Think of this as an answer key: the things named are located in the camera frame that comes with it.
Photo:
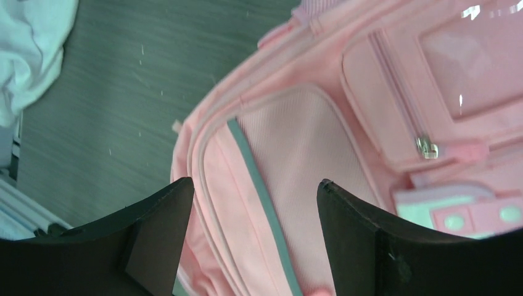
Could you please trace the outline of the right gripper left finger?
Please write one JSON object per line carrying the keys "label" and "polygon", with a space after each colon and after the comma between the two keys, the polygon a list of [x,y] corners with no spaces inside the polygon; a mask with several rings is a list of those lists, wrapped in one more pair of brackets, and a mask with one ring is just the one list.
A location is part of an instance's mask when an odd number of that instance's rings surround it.
{"label": "right gripper left finger", "polygon": [[1,181],[2,295],[171,295],[194,185],[72,227]]}

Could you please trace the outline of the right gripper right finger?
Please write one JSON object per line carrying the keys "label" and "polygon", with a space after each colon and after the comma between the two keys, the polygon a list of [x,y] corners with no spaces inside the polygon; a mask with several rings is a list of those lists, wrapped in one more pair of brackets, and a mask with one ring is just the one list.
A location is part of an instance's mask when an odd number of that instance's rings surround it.
{"label": "right gripper right finger", "polygon": [[337,295],[521,295],[522,231],[474,240],[418,226],[331,180],[317,204]]}

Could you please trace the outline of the pink student backpack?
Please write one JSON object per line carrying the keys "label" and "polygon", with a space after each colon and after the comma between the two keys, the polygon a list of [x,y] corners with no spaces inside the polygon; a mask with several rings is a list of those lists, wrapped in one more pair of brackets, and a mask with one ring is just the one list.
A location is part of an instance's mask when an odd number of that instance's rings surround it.
{"label": "pink student backpack", "polygon": [[189,295],[337,295],[324,179],[434,231],[522,231],[522,2],[303,1],[174,129]]}

